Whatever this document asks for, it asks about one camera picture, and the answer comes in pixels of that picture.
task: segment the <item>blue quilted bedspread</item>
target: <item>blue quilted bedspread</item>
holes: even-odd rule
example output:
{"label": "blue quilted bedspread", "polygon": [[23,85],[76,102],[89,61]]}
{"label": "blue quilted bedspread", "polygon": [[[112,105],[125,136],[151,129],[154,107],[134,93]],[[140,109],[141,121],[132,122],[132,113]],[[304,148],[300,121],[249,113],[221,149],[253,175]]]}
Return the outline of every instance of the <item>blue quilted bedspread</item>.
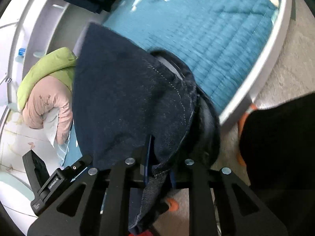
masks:
{"label": "blue quilted bedspread", "polygon": [[104,26],[178,56],[220,114],[265,46],[276,10],[270,0],[122,0]]}

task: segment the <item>silver screw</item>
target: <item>silver screw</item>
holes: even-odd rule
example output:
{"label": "silver screw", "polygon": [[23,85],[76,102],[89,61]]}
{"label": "silver screw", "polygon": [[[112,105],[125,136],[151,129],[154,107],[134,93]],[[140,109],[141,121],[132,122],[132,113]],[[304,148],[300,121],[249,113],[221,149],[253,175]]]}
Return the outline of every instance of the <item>silver screw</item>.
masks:
{"label": "silver screw", "polygon": [[223,168],[222,169],[222,173],[225,174],[225,175],[229,175],[231,174],[232,170],[230,168]]}
{"label": "silver screw", "polygon": [[96,168],[90,168],[88,173],[89,173],[90,176],[94,176],[97,173],[97,169]]}
{"label": "silver screw", "polygon": [[195,162],[194,162],[194,160],[192,160],[192,159],[186,159],[186,160],[185,160],[185,164],[188,165],[188,166],[194,165],[194,163],[195,163]]}
{"label": "silver screw", "polygon": [[134,158],[130,157],[130,158],[127,158],[127,159],[125,160],[125,163],[128,164],[128,165],[131,165],[131,164],[133,164],[135,161],[136,161],[136,160],[135,160]]}

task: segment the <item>orange slipper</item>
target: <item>orange slipper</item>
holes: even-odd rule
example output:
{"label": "orange slipper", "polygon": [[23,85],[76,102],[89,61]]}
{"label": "orange slipper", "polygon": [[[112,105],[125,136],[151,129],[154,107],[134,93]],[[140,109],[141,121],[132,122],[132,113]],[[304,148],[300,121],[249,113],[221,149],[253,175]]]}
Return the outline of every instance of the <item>orange slipper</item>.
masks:
{"label": "orange slipper", "polygon": [[[240,120],[238,121],[237,127],[238,127],[238,138],[239,138],[239,139],[241,138],[241,134],[242,134],[242,131],[243,131],[243,128],[244,128],[244,125],[245,125],[245,121],[246,121],[247,117],[249,116],[249,114],[250,114],[252,111],[255,111],[255,110],[258,110],[257,106],[256,106],[255,104],[251,104],[251,105],[249,106],[249,108],[247,109],[247,111],[242,115],[242,117],[241,117]],[[237,153],[236,159],[237,159],[238,163],[239,163],[241,166],[246,167],[246,163],[245,163],[245,161],[243,160],[243,158],[242,158],[240,152]]]}
{"label": "orange slipper", "polygon": [[169,211],[170,212],[174,212],[177,211],[179,209],[179,204],[176,200],[174,200],[173,198],[166,198],[166,203],[168,204]]}

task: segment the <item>person's leg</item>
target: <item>person's leg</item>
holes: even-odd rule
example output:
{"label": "person's leg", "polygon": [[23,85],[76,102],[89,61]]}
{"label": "person's leg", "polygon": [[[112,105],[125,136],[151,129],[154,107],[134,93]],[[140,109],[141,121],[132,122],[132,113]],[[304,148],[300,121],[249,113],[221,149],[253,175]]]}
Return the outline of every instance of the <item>person's leg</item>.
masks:
{"label": "person's leg", "polygon": [[253,111],[240,137],[251,188],[291,235],[314,235],[315,94]]}

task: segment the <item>white tile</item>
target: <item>white tile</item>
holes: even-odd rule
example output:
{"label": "white tile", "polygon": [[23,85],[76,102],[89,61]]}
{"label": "white tile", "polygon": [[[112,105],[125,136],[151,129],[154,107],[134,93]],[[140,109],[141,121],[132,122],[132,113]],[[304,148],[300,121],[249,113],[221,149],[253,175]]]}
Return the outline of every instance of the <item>white tile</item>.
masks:
{"label": "white tile", "polygon": [[4,125],[4,131],[16,133],[23,136],[28,136],[34,139],[48,141],[43,129],[31,129],[24,121],[22,114],[19,112],[10,111]]}
{"label": "white tile", "polygon": [[31,201],[18,190],[4,182],[0,182],[0,201],[7,208],[29,216],[36,216],[31,208]]}
{"label": "white tile", "polygon": [[47,141],[4,131],[1,142],[3,142],[1,165],[9,169],[25,172],[22,156],[30,149],[45,162],[49,174],[59,167],[56,150]]}
{"label": "white tile", "polygon": [[31,187],[30,182],[29,182],[25,172],[17,171],[17,170],[14,170],[12,168],[5,167],[3,165],[1,165],[0,167],[1,167],[1,171],[4,171],[4,172],[11,174],[12,176],[14,176],[17,179],[19,179],[20,181],[22,181],[24,184]]}
{"label": "white tile", "polygon": [[27,235],[27,231],[28,231],[29,227],[31,226],[32,223],[34,223],[34,221],[37,219],[37,217],[25,215],[25,214],[19,213],[17,211],[14,211],[12,209],[9,209],[7,207],[4,207],[4,208],[7,211],[7,213],[9,214],[9,216],[11,217],[11,219],[13,220],[13,222],[22,231],[22,233]]}

